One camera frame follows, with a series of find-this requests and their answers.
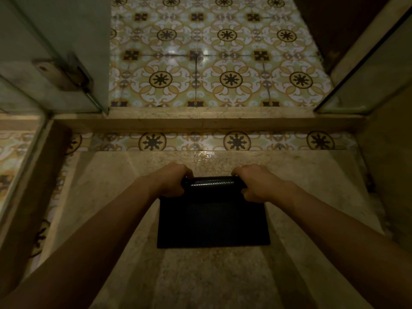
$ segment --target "yellow circle with black star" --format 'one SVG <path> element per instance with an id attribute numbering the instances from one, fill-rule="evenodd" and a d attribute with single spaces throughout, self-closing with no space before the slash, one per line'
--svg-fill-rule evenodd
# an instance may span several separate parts
<path id="1" fill-rule="evenodd" d="M 172 41 L 176 36 L 177 33 L 173 29 L 162 29 L 157 33 L 157 39 L 161 41 Z"/>
<path id="2" fill-rule="evenodd" d="M 163 0 L 163 5 L 176 6 L 180 4 L 180 0 Z"/>
<path id="3" fill-rule="evenodd" d="M 280 40 L 285 42 L 293 42 L 297 38 L 296 33 L 286 29 L 279 30 L 277 36 Z"/>
<path id="4" fill-rule="evenodd" d="M 250 137 L 244 132 L 232 131 L 224 136 L 223 145 L 227 151 L 248 151 Z"/>
<path id="5" fill-rule="evenodd" d="M 243 78 L 237 72 L 224 72 L 220 75 L 220 83 L 226 88 L 237 88 L 243 83 Z"/>
<path id="6" fill-rule="evenodd" d="M 72 139 L 70 140 L 69 147 L 66 151 L 66 155 L 69 155 L 73 153 L 75 150 L 77 150 L 80 145 L 82 144 L 82 135 L 81 134 L 75 134 L 72 136 Z"/>
<path id="7" fill-rule="evenodd" d="M 291 84 L 300 89 L 308 89 L 312 86 L 312 78 L 304 72 L 294 72 L 290 75 L 289 80 Z"/>
<path id="8" fill-rule="evenodd" d="M 47 234 L 49 233 L 49 229 L 50 222 L 46 219 L 42 219 L 40 229 L 39 231 L 37 231 L 36 236 L 34 238 L 34 246 L 31 251 L 30 258 L 33 258 L 42 252 Z"/>
<path id="9" fill-rule="evenodd" d="M 222 41 L 233 41 L 237 38 L 237 33 L 232 29 L 222 29 L 218 31 L 218 38 Z"/>
<path id="10" fill-rule="evenodd" d="M 110 39 L 113 39 L 117 36 L 117 31 L 114 29 L 110 30 Z"/>
<path id="11" fill-rule="evenodd" d="M 141 151 L 162 151 L 166 147 L 166 136 L 161 132 L 147 132 L 139 139 Z"/>
<path id="12" fill-rule="evenodd" d="M 285 6 L 284 0 L 267 0 L 267 3 L 273 7 L 284 7 Z"/>
<path id="13" fill-rule="evenodd" d="M 312 131 L 306 137 L 306 143 L 311 150 L 333 150 L 335 142 L 323 131 Z"/>
<path id="14" fill-rule="evenodd" d="M 173 77 L 168 72 L 155 72 L 149 78 L 149 83 L 154 88 L 166 88 L 173 81 Z"/>
<path id="15" fill-rule="evenodd" d="M 127 0 L 112 0 L 113 6 L 121 6 L 127 3 Z"/>
<path id="16" fill-rule="evenodd" d="M 232 0 L 216 0 L 216 4 L 219 6 L 227 7 L 233 4 Z"/>

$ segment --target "black mat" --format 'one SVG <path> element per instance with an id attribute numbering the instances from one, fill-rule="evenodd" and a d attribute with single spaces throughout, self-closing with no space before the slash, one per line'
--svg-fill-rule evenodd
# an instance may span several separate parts
<path id="1" fill-rule="evenodd" d="M 160 198 L 157 248 L 270 245 L 263 204 L 249 203 L 239 177 L 182 182 L 185 194 Z"/>

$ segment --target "forearm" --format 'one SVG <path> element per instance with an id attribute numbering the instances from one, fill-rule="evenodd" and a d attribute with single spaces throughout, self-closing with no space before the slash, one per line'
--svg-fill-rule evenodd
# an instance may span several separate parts
<path id="1" fill-rule="evenodd" d="M 158 196 L 151 178 L 138 178 L 82 225 L 0 307 L 88 308 Z"/>
<path id="2" fill-rule="evenodd" d="M 286 184 L 290 198 L 272 202 L 290 216 L 322 253 L 375 307 L 410 306 L 410 256 L 383 235 L 318 200 L 295 184 Z"/>

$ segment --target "person's left hand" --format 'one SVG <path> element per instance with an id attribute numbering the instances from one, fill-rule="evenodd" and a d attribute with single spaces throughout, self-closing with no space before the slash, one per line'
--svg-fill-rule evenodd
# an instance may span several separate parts
<path id="1" fill-rule="evenodd" d="M 185 192 L 180 184 L 184 177 L 193 178 L 193 171 L 183 164 L 170 164 L 148 175 L 158 187 L 159 195 L 165 197 L 182 196 Z"/>

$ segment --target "person's left arm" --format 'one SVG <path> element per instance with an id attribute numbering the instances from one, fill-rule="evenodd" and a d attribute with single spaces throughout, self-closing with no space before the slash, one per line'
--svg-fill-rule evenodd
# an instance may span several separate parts
<path id="1" fill-rule="evenodd" d="M 137 178 L 82 225 L 7 297 L 0 309 L 88 308 L 150 205 L 183 194 L 188 167 L 169 165 Z"/>

